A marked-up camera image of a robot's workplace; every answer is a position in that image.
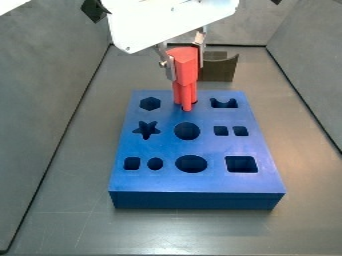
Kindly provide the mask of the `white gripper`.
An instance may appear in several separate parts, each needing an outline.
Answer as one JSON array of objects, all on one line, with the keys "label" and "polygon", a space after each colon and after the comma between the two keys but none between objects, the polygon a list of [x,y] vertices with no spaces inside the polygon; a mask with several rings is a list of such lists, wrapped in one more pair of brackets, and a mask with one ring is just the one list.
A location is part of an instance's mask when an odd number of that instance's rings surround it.
[{"label": "white gripper", "polygon": [[232,16],[240,0],[102,0],[109,10],[109,25],[115,46],[129,54],[154,46],[159,66],[170,81],[177,80],[174,57],[167,54],[169,39],[197,29],[193,44],[204,67],[208,29],[204,27]]}]

